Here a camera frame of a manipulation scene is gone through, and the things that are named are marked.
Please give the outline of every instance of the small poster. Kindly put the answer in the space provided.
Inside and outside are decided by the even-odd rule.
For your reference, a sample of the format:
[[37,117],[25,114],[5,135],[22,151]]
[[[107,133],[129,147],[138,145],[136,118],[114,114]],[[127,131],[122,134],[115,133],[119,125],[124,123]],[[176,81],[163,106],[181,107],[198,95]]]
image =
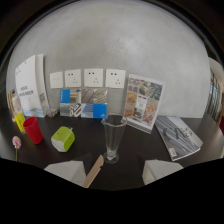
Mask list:
[[107,90],[83,89],[81,117],[103,118],[107,113]]
[[60,115],[67,117],[81,116],[81,89],[62,89],[60,95]]
[[162,101],[165,83],[129,75],[124,116],[128,124],[151,133]]
[[107,90],[62,89],[60,115],[82,118],[103,118],[107,113]]
[[158,116],[155,125],[172,161],[201,149],[203,142],[180,117]]

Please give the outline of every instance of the booklet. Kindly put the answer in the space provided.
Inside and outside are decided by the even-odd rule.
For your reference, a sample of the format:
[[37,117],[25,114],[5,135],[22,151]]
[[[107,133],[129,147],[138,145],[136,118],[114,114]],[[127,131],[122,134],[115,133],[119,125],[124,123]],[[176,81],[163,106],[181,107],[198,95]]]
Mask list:
[[25,116],[45,117],[49,104],[44,83],[43,55],[33,55],[15,70],[16,91]]
[[203,142],[179,117],[158,116],[155,125],[175,161],[200,150]]
[[124,116],[128,124],[151,134],[163,98],[165,83],[129,75]]

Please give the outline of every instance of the pink object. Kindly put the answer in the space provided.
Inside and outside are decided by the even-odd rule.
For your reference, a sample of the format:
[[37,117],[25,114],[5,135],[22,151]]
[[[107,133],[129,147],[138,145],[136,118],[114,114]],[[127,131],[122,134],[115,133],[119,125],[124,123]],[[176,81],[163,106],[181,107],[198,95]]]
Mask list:
[[34,144],[39,144],[43,136],[36,117],[29,117],[23,123],[23,127]]
[[17,137],[17,136],[14,136],[14,137],[12,138],[12,144],[13,144],[13,145],[15,146],[15,148],[17,148],[17,149],[19,149],[19,148],[21,147],[21,145],[22,145],[20,138]]

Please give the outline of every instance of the yellow object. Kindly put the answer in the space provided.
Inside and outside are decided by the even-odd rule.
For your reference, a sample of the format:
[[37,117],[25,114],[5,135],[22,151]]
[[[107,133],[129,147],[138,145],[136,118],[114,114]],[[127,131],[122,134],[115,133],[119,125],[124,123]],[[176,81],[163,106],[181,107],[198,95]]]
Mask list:
[[15,114],[15,120],[16,120],[16,123],[17,123],[17,125],[18,125],[18,127],[19,127],[19,130],[20,130],[21,132],[25,131],[25,130],[24,130],[24,127],[23,127],[23,123],[24,123],[24,121],[25,121],[25,118],[24,118],[24,116],[23,116],[23,112],[22,112],[22,111],[19,111],[19,112],[17,112],[17,113]]
[[11,110],[11,113],[12,113],[12,116],[14,114],[14,111],[13,111],[13,106],[12,106],[12,91],[11,90],[10,92],[8,92],[8,102],[9,102],[9,108]]

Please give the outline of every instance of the red cup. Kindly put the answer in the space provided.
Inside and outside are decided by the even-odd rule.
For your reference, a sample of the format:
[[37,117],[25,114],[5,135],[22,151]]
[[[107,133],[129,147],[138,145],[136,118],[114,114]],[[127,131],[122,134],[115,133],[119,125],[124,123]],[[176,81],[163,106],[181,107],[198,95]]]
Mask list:
[[29,117],[23,123],[23,127],[34,144],[39,144],[43,136],[36,117]]

